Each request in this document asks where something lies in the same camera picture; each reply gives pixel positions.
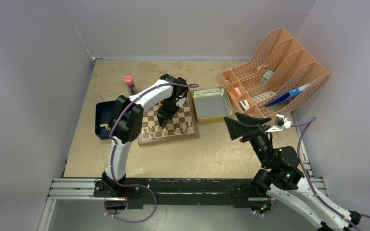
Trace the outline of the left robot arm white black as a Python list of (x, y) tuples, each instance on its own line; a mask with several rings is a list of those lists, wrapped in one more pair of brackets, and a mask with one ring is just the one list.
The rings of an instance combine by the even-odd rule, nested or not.
[(118, 197), (124, 192), (129, 150), (141, 133), (144, 113), (159, 103), (157, 119), (160, 128), (165, 127), (187, 101), (189, 87), (184, 78), (164, 74), (145, 90), (116, 99), (108, 122), (110, 162), (102, 174), (102, 182), (111, 196)]

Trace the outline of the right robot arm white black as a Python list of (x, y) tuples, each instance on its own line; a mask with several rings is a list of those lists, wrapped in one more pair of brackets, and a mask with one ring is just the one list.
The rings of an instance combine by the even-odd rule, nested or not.
[(224, 117), (230, 138), (249, 142), (262, 167), (251, 181), (255, 195), (267, 195), (282, 202), (319, 231), (348, 231), (359, 224), (358, 212), (338, 206), (314, 187), (298, 168), (302, 162), (293, 147), (273, 147), (273, 133), (292, 126), (286, 116), (277, 115), (273, 126), (267, 124), (270, 118), (242, 113), (236, 113), (236, 117)]

